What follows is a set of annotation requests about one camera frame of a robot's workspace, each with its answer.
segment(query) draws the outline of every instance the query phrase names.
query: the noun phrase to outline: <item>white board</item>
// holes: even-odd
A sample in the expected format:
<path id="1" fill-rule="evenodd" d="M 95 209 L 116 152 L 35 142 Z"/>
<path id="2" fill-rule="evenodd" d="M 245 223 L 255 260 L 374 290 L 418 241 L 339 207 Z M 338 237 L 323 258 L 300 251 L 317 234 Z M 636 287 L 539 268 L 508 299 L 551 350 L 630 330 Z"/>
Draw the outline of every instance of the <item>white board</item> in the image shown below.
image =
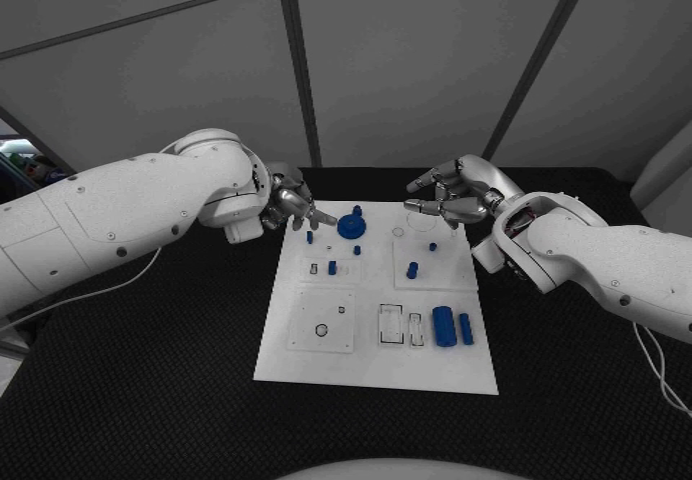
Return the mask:
<path id="1" fill-rule="evenodd" d="M 341 217 L 352 212 L 356 203 L 362 206 L 368 224 L 359 239 L 346 240 L 339 236 L 336 228 L 322 226 L 313 234 L 313 244 L 309 244 L 306 226 L 299 232 L 290 228 L 286 231 L 254 379 L 498 395 L 476 276 L 469 274 L 469 265 L 473 271 L 473 262 L 463 227 L 454 232 L 434 217 L 415 213 L 410 215 L 400 202 L 322 201 L 317 202 L 317 208 Z M 395 229 L 401 229 L 397 232 L 403 232 L 401 236 L 392 233 Z M 421 257 L 420 272 L 423 274 L 430 266 L 428 261 L 434 258 L 427 257 L 428 253 L 449 255 L 447 258 L 457 262 L 457 267 L 450 266 L 450 276 L 444 277 L 444 272 L 441 276 L 459 282 L 449 287 L 454 288 L 454 291 L 395 288 L 395 242 L 414 250 L 426 247 L 430 242 L 439 244 L 436 252 L 424 249 L 427 253 Z M 354 253 L 355 245 L 362 249 L 359 256 Z M 338 267 L 345 269 L 342 276 L 338 268 L 338 275 L 329 278 L 323 270 L 332 260 L 338 262 Z M 319 264 L 317 275 L 310 274 L 313 263 Z M 322 277 L 320 280 L 313 280 L 312 277 L 317 276 Z M 304 307 L 302 297 L 315 295 L 325 299 L 323 303 L 315 301 L 317 306 L 309 314 L 309 320 L 302 324 L 303 331 L 312 333 L 316 328 L 313 324 L 320 320 L 315 311 L 326 312 L 322 323 L 336 321 L 330 309 L 338 308 L 339 302 L 330 299 L 341 298 L 343 302 L 343 295 L 349 293 L 354 293 L 355 315 L 354 342 L 349 343 L 348 351 L 319 351 L 322 347 L 310 345 L 310 342 L 320 343 L 319 339 L 307 337 L 303 339 L 306 349 L 290 348 L 297 328 L 296 312 Z M 405 343 L 400 346 L 379 344 L 382 304 L 403 306 Z M 436 345 L 433 329 L 433 308 L 441 305 L 453 309 L 460 339 L 457 346 L 449 348 Z M 411 313 L 421 314 L 421 333 L 426 340 L 423 347 L 411 346 Z M 472 346 L 462 342 L 460 313 L 467 313 L 470 317 L 475 338 Z"/>

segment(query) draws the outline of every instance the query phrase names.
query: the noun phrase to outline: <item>black tablecloth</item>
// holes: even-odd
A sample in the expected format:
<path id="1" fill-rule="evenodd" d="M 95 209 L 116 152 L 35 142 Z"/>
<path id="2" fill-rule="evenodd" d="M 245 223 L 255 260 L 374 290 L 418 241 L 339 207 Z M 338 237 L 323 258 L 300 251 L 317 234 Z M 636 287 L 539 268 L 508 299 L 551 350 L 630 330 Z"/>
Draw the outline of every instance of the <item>black tablecloth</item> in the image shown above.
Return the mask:
<path id="1" fill-rule="evenodd" d="M 306 179 L 316 198 L 401 201 L 421 172 L 306 169 Z M 525 191 L 580 196 L 612 225 L 645 222 L 604 171 L 506 172 Z M 472 244 L 489 229 L 467 228 Z M 692 421 L 662 400 L 630 323 L 577 285 L 542 296 L 508 269 L 477 265 L 498 397 L 254 382 L 281 241 L 231 246 L 196 225 L 133 285 L 55 310 L 0 399 L 3 479 L 271 479 L 365 457 L 537 479 L 692 478 Z M 662 344 L 692 398 L 692 347 Z"/>

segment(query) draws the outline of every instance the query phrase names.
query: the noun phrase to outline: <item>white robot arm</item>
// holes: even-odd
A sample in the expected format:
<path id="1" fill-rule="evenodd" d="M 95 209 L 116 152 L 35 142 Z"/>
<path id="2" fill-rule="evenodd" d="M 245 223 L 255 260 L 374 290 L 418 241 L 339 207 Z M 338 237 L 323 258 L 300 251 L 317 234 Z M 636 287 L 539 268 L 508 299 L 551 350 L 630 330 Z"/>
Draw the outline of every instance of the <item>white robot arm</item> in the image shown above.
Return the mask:
<path id="1" fill-rule="evenodd" d="M 437 200 L 407 200 L 410 210 L 441 215 L 453 228 L 496 217 L 492 235 L 473 248 L 490 273 L 509 265 L 542 293 L 573 280 L 606 310 L 692 343 L 691 238 L 643 226 L 610 227 L 577 198 L 525 194 L 475 155 L 430 170 L 408 191 L 431 184 Z"/>
<path id="2" fill-rule="evenodd" d="M 304 183 L 273 175 L 231 132 L 193 132 L 175 153 L 110 163 L 0 205 L 0 317 L 173 242 L 195 219 L 231 243 L 292 214 L 313 228 L 336 224 Z"/>

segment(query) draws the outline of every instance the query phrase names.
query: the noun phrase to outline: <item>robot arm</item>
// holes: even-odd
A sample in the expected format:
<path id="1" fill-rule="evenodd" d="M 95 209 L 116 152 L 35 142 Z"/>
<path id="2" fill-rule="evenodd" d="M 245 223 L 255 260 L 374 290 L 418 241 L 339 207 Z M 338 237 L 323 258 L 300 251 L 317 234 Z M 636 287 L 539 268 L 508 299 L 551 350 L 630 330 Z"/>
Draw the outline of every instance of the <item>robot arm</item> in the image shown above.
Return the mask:
<path id="1" fill-rule="evenodd" d="M 525 194 L 473 155 L 434 168 L 408 191 L 433 183 L 437 200 L 407 200 L 405 207 L 440 214 L 453 228 L 495 216 L 493 233 L 472 250 L 490 273 L 511 266 L 542 293 L 573 280 L 606 310 L 692 343 L 691 238 L 643 226 L 610 227 L 577 198 Z"/>
<path id="2" fill-rule="evenodd" d="M 290 215 L 336 225 L 300 178 L 284 167 L 273 174 L 231 132 L 189 134 L 175 152 L 87 170 L 0 206 L 0 316 L 173 242 L 195 219 L 231 243 Z"/>

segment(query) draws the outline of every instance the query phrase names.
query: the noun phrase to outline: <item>black table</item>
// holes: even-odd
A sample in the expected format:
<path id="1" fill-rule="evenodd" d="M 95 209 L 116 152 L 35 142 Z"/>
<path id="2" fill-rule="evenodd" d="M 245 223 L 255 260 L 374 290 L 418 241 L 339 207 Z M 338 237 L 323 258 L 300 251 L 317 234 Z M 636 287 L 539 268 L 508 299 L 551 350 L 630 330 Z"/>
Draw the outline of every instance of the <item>black table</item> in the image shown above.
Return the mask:
<path id="1" fill-rule="evenodd" d="M 306 179 L 316 198 L 401 201 L 421 172 L 307 169 Z M 506 172 L 527 191 L 580 196 L 612 225 L 645 222 L 603 170 Z M 472 244 L 489 229 L 467 228 Z M 230 246 L 195 226 L 133 285 L 55 310 L 0 399 L 2 478 L 270 479 L 365 457 L 537 479 L 692 478 L 692 421 L 662 400 L 630 323 L 577 285 L 542 296 L 508 269 L 477 266 L 498 397 L 254 382 L 281 241 Z M 692 399 L 692 347 L 662 345 Z"/>

